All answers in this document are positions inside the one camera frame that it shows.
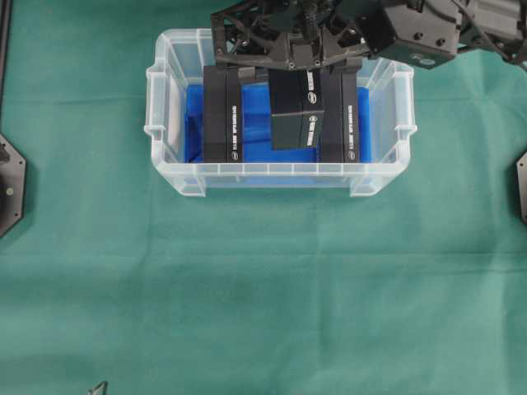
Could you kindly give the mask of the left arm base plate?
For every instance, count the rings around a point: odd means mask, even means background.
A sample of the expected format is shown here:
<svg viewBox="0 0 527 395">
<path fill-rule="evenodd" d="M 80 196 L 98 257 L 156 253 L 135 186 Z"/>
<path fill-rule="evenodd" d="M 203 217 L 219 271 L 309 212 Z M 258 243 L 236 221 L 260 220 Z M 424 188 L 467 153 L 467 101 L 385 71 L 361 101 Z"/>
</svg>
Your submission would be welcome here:
<svg viewBox="0 0 527 395">
<path fill-rule="evenodd" d="M 1 236 L 24 216 L 26 159 L 1 136 Z"/>
</svg>

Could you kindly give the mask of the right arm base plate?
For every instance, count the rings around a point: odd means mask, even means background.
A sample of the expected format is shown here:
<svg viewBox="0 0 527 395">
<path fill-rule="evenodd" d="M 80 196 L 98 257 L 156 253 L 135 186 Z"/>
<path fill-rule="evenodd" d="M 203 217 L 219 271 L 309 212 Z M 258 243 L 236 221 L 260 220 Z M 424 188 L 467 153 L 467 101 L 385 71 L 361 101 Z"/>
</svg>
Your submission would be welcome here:
<svg viewBox="0 0 527 395">
<path fill-rule="evenodd" d="M 525 224 L 527 222 L 527 152 L 516 162 L 516 174 L 520 200 L 520 218 Z"/>
</svg>

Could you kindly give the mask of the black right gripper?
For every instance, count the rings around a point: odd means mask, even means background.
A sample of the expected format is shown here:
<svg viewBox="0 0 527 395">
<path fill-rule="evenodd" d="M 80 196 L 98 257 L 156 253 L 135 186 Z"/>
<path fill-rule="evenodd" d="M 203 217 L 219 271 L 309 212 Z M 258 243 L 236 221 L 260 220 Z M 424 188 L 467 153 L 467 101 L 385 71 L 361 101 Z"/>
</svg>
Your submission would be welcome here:
<svg viewBox="0 0 527 395">
<path fill-rule="evenodd" d="M 357 19 L 344 1 L 239 1 L 210 16 L 216 64 L 239 67 L 240 82 L 256 82 L 257 69 L 318 69 L 338 64 L 357 74 L 369 58 Z"/>
</svg>

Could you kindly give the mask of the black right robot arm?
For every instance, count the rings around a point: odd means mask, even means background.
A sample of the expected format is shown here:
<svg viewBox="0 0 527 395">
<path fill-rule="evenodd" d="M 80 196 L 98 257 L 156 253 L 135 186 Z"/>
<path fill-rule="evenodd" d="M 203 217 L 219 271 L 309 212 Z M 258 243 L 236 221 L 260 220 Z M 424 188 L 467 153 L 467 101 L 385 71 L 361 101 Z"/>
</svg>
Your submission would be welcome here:
<svg viewBox="0 0 527 395">
<path fill-rule="evenodd" d="M 526 68 L 524 1 L 239 1 L 210 21 L 216 64 L 243 75 L 433 69 L 474 51 Z"/>
</svg>

